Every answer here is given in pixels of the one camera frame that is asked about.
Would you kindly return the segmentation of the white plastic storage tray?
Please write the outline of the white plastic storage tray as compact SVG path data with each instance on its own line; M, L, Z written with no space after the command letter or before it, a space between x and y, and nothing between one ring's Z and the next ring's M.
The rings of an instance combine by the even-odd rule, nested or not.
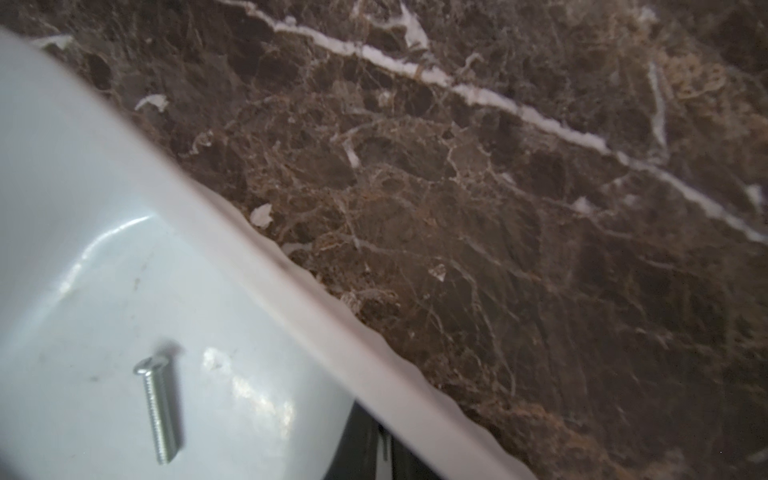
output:
M159 465L133 373L162 355ZM43 49L1 34L5 479L531 470Z

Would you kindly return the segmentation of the silver screw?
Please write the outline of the silver screw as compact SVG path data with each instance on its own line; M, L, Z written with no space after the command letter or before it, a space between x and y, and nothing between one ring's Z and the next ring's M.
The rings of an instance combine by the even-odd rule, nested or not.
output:
M142 380L154 451L159 465L168 465L178 453L173 416L166 385L167 357L153 355L139 361L133 373Z

